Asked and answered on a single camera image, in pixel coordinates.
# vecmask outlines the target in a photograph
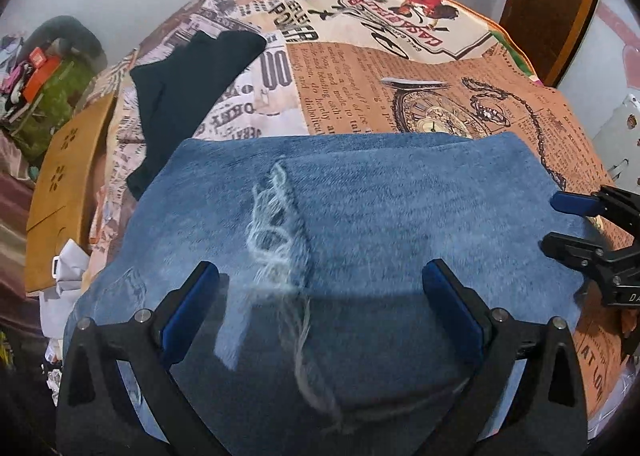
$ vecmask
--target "orange object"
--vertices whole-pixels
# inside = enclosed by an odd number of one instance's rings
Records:
[[[31,64],[33,64],[36,68],[42,67],[42,65],[47,62],[47,56],[45,56],[44,52],[39,46],[36,46],[29,54],[29,59],[31,61]]]
[[[44,65],[33,72],[30,80],[27,81],[27,86],[22,90],[22,96],[27,102],[33,102],[42,85],[49,80],[56,68],[60,66],[60,61],[60,58],[55,56],[47,58]]]
[[[111,93],[88,106],[53,135],[27,221],[24,268],[27,292],[56,284],[51,277],[51,259],[60,253],[68,239],[88,250],[94,209],[92,167],[96,153],[104,147],[113,107]]]

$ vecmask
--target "blue gripper pad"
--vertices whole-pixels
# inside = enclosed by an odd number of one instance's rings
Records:
[[[602,214],[604,204],[596,196],[558,191],[549,201],[554,210],[563,214],[595,217]]]
[[[156,309],[158,319],[164,322],[159,344],[160,363],[166,369],[184,359],[218,293],[219,282],[216,266],[201,261],[183,286],[169,292]],[[170,317],[162,318],[162,308],[167,312],[174,307],[177,308]]]
[[[458,278],[443,261],[433,259],[422,269],[422,288],[456,355],[473,369],[479,367],[484,358],[485,339],[481,326],[460,297],[465,288]]]

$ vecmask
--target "newspaper print tablecloth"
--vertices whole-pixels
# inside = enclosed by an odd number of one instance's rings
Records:
[[[197,30],[249,30],[268,42],[212,107],[199,139],[385,131],[480,138],[509,130],[561,188],[588,193],[611,183],[564,97],[542,86],[500,27],[453,0],[193,0],[98,76],[88,97],[118,91],[91,276],[120,246],[135,207],[125,180],[145,154],[128,72],[166,58]],[[615,247],[629,242],[609,223],[604,233]],[[620,316],[600,307],[592,287],[574,336],[590,414],[621,367]]]

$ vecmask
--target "blue denim jeans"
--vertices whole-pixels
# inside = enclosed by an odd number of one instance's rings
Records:
[[[426,262],[443,258],[490,308],[575,327],[582,277],[538,248],[550,231],[586,232],[552,210],[556,190],[511,133],[187,140],[76,304],[65,345],[80,317],[154,309],[206,259],[228,288],[172,374],[234,456],[410,454],[469,376],[422,293]]]

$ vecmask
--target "watch face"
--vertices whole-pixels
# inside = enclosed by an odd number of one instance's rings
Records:
[[[468,139],[489,134],[462,106],[434,91],[399,90],[394,97],[394,117],[400,131],[440,132]]]

